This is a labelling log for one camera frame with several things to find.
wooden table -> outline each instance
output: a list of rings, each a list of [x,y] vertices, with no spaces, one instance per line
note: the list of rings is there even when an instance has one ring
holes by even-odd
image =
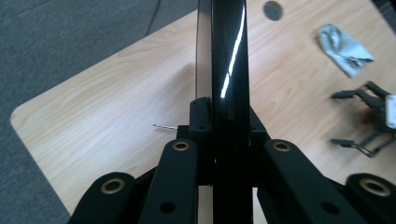
[[[360,122],[365,105],[331,100],[333,92],[356,89],[367,80],[396,92],[396,38],[374,5],[279,0],[283,17],[270,21],[262,13],[264,3],[247,2],[250,103],[271,136],[293,142],[324,175],[343,184],[355,173],[395,184],[395,145],[369,159],[329,143],[371,131]],[[196,17],[193,12],[175,21],[12,114],[14,129],[70,213],[99,176],[117,171],[138,177],[156,166],[176,133],[153,123],[188,123]],[[375,62],[348,78],[318,46],[317,31],[327,23],[359,40]],[[201,197],[205,210],[210,196]],[[206,223],[210,215],[201,214]],[[257,202],[255,220],[263,221]]]

screw hole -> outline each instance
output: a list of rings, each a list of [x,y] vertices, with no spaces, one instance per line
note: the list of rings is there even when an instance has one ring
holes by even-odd
[[[114,194],[122,190],[125,182],[120,178],[107,180],[101,187],[101,191],[105,194]]]
[[[323,210],[332,215],[337,215],[340,213],[340,209],[338,209],[338,207],[332,203],[322,203],[321,206]]]
[[[288,144],[281,143],[281,142],[275,142],[273,144],[273,147],[279,151],[290,151],[291,150],[291,148]]]
[[[388,197],[390,195],[390,189],[387,186],[370,178],[362,179],[361,186],[377,196]]]
[[[171,214],[175,211],[175,209],[176,209],[175,204],[171,203],[171,202],[163,203],[163,204],[161,204],[161,207],[160,207],[161,212],[164,214]]]
[[[271,21],[279,21],[282,17],[282,6],[276,1],[268,1],[262,8],[264,15]]]
[[[173,149],[177,150],[177,151],[184,151],[184,150],[188,149],[189,147],[190,147],[190,145],[185,142],[176,142],[173,144]]]

gray cloth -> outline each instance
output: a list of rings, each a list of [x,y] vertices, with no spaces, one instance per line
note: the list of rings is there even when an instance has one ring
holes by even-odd
[[[356,76],[364,65],[374,61],[361,43],[332,24],[318,31],[318,41],[323,51],[350,77]]]

